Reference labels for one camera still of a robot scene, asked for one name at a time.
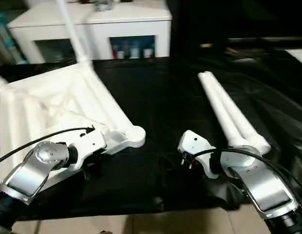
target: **white stand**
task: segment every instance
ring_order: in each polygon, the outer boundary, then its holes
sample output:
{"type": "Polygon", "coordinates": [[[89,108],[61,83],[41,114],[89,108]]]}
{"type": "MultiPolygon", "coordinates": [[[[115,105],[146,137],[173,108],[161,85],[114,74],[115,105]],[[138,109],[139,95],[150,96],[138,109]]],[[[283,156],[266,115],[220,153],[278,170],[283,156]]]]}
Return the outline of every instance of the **white stand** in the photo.
{"type": "MultiPolygon", "coordinates": [[[[0,157],[49,133],[74,127],[94,127],[107,143],[104,153],[115,154],[145,142],[143,128],[134,126],[92,69],[78,40],[64,0],[57,0],[64,16],[77,64],[6,84],[0,78],[0,157]]],[[[83,131],[51,137],[67,145],[83,131]]],[[[31,148],[0,164],[0,182],[31,148]]],[[[62,169],[51,173],[44,189],[76,172],[62,169]]]]}

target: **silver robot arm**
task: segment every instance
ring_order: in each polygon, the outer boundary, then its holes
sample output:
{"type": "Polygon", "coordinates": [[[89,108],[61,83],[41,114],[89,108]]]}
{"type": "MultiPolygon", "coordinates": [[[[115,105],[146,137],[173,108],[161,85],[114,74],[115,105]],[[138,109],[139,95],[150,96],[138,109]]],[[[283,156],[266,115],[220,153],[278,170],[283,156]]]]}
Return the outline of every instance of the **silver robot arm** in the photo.
{"type": "Polygon", "coordinates": [[[0,184],[0,234],[11,232],[18,216],[33,201],[51,171],[77,171],[93,152],[106,147],[100,131],[92,131],[67,147],[64,143],[37,144],[0,184]]]}
{"type": "MultiPolygon", "coordinates": [[[[203,137],[192,131],[182,136],[178,150],[185,155],[215,149],[203,137]]],[[[261,156],[252,146],[236,148],[261,156]]],[[[250,198],[260,217],[271,233],[302,234],[302,202],[270,167],[258,159],[237,152],[209,153],[195,158],[204,168],[205,174],[216,179],[219,174],[242,182],[244,193],[250,198]]]]}

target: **black table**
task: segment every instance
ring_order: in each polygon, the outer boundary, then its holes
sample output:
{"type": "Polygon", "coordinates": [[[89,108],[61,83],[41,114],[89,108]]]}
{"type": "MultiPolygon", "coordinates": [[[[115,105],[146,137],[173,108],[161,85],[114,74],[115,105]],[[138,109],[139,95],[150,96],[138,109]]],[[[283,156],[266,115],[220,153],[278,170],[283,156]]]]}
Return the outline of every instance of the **black table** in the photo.
{"type": "MultiPolygon", "coordinates": [[[[197,78],[212,71],[256,130],[271,144],[265,157],[302,181],[302,64],[286,52],[202,58],[94,61],[94,69],[146,144],[103,156],[83,173],[41,192],[21,219],[121,215],[206,207],[238,209],[248,200],[224,176],[180,168],[177,145],[190,129],[215,147],[227,141],[197,78]]],[[[8,81],[55,64],[0,68],[8,81]]]]}

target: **white cylindrical rod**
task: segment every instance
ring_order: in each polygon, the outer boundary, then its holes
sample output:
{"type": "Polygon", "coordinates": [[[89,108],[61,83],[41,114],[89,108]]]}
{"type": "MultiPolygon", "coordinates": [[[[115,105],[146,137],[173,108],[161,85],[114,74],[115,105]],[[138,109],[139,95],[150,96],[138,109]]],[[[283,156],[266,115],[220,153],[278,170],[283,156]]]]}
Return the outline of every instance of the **white cylindrical rod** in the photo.
{"type": "Polygon", "coordinates": [[[225,133],[225,136],[228,140],[228,145],[232,147],[248,145],[248,142],[241,136],[225,107],[218,98],[216,90],[214,90],[212,87],[213,84],[210,82],[209,76],[204,73],[199,73],[198,77],[215,112],[215,115],[218,118],[220,126],[225,133]]]}
{"type": "Polygon", "coordinates": [[[254,127],[245,117],[245,115],[241,112],[240,108],[235,104],[229,94],[218,82],[213,73],[204,73],[206,74],[206,76],[208,76],[208,79],[212,83],[214,90],[217,92],[220,101],[222,102],[226,111],[229,113],[231,119],[233,120],[235,126],[238,128],[242,136],[250,143],[251,146],[257,148],[262,155],[268,153],[271,147],[266,139],[257,133],[254,127]]]}
{"type": "Polygon", "coordinates": [[[69,15],[66,1],[57,0],[57,3],[58,3],[58,7],[60,9],[60,12],[62,14],[62,17],[64,19],[65,25],[67,27],[67,30],[68,30],[68,33],[70,36],[70,41],[71,41],[72,47],[74,49],[77,62],[89,61],[89,58],[86,56],[83,46],[78,39],[76,30],[74,28],[74,25],[72,23],[70,15],[69,15]]]}

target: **tile floor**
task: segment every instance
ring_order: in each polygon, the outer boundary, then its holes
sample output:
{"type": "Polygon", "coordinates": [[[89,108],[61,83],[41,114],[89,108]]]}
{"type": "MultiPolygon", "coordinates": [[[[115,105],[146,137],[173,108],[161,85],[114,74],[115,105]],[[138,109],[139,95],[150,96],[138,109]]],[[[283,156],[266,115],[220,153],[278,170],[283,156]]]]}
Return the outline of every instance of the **tile floor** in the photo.
{"type": "Polygon", "coordinates": [[[161,214],[95,216],[18,222],[17,234],[269,234],[251,205],[226,212],[220,208],[161,214]]]}

